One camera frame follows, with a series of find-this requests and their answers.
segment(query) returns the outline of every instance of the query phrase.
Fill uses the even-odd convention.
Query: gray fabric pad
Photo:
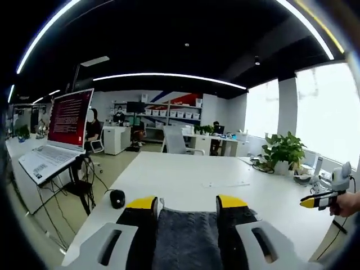
[[[223,269],[216,213],[164,208],[158,219],[152,269]]]

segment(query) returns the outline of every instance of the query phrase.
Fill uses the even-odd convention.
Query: floor
[[[141,151],[159,152],[160,147],[161,145],[158,144],[147,144],[142,147]],[[97,175],[99,175],[107,187],[110,187],[137,155],[138,153],[136,152],[122,152],[116,156],[96,154],[92,157],[95,162],[101,163],[103,169],[103,173],[100,174],[97,172]],[[105,191],[106,188],[103,184],[99,180],[95,179],[93,185],[95,202],[100,201]],[[54,196],[46,203],[46,209],[58,230],[60,235],[59,237],[47,217],[45,208],[39,209],[34,215],[29,215],[26,213],[25,208],[21,204],[14,187],[11,184],[8,185],[8,193],[12,201],[14,211],[17,214],[30,242],[33,244],[40,257],[43,258],[44,262],[50,269],[61,265],[64,252],[71,244],[75,236],[74,232],[79,231],[87,217],[79,198],[70,193],[64,194],[59,192],[56,197]],[[332,224],[325,239],[315,252],[314,256],[312,256],[311,260],[317,259],[320,253],[322,253],[322,251],[334,239],[338,231],[339,229]],[[344,239],[345,236],[340,233],[325,254],[341,245]]]

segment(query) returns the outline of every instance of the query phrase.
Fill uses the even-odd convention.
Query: led light strip
[[[49,94],[49,96],[54,95],[54,94],[57,93],[57,92],[60,92],[60,90],[56,90],[56,91],[54,91],[54,92],[51,92],[51,93]]]
[[[35,100],[35,101],[33,102],[33,104],[39,102],[39,101],[42,100],[43,98],[44,98],[44,97],[41,97],[41,98],[39,98],[38,100]]]
[[[10,99],[11,99],[12,91],[14,91],[14,87],[15,87],[15,85],[13,84],[13,85],[11,86],[11,90],[10,90],[9,97],[7,98],[7,103],[10,103]]]
[[[301,0],[295,0],[295,2],[303,8],[303,10],[305,10],[307,13],[309,13],[309,15],[311,17],[314,18],[314,20],[316,20],[316,22],[318,24],[320,24],[320,26],[322,27],[322,29],[324,29],[324,31],[328,34],[328,36],[332,39],[332,41],[335,43],[335,45],[337,46],[337,48],[339,49],[339,51],[341,53],[344,53],[344,49],[341,46],[340,42],[335,38],[335,36],[332,34],[332,32],[330,32],[330,30],[326,27],[325,24],[323,24],[323,22],[314,15],[314,13],[311,12],[311,10],[301,1]]]
[[[183,77],[183,78],[190,78],[190,79],[207,80],[207,81],[213,82],[213,83],[221,83],[221,84],[225,84],[227,86],[233,86],[233,87],[240,88],[240,89],[246,89],[246,87],[244,87],[244,86],[224,82],[222,80],[215,80],[215,79],[210,79],[210,78],[205,78],[205,77],[200,77],[200,76],[184,75],[184,74],[173,74],[173,73],[130,73],[130,74],[119,74],[119,75],[112,75],[112,76],[105,76],[105,77],[96,78],[93,81],[95,82],[97,80],[106,80],[106,79],[114,79],[114,78],[121,78],[121,77],[134,77],[134,76]]]
[[[30,53],[33,51],[36,44],[39,42],[41,37],[43,37],[43,35],[46,33],[46,31],[51,27],[51,25],[53,25],[66,11],[71,9],[75,4],[79,3],[80,1],[81,0],[71,0],[67,5],[65,5],[61,10],[59,10],[59,12],[57,14],[55,14],[50,19],[50,21],[43,27],[43,29],[41,29],[40,33],[35,37],[35,39],[31,43],[30,47],[26,51],[25,55],[22,57],[22,60],[20,62],[19,67],[17,68],[16,73],[19,74],[21,72],[21,70],[23,69],[23,67],[25,65],[25,62],[29,58]]]
[[[316,31],[315,27],[298,11],[295,7],[293,7],[288,1],[286,0],[276,0],[278,3],[282,4],[287,10],[289,10],[295,17],[297,17],[303,25],[313,34],[316,38],[317,42],[320,44],[322,49],[325,51],[327,57],[330,60],[334,60],[334,56],[332,55],[329,47],[326,45],[325,41],[322,39],[318,31]]]

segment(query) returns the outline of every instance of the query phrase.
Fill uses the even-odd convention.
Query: potted plant
[[[263,145],[265,162],[256,164],[263,170],[272,170],[276,174],[289,174],[288,170],[294,171],[300,168],[300,162],[305,153],[299,138],[289,131],[287,136],[274,134],[271,138],[266,137],[268,145]]]
[[[19,129],[16,130],[17,137],[19,139],[19,142],[24,142],[28,138],[30,138],[30,132],[28,125],[23,125]]]
[[[199,125],[195,125],[193,129],[195,131],[195,134],[202,134],[203,133],[203,129]]]
[[[202,127],[202,131],[206,136],[214,132],[214,127],[212,125],[205,125]]]

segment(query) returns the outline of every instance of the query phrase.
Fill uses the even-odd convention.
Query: white laptop
[[[19,158],[20,165],[36,184],[84,154],[86,115],[93,88],[54,99],[46,145]]]

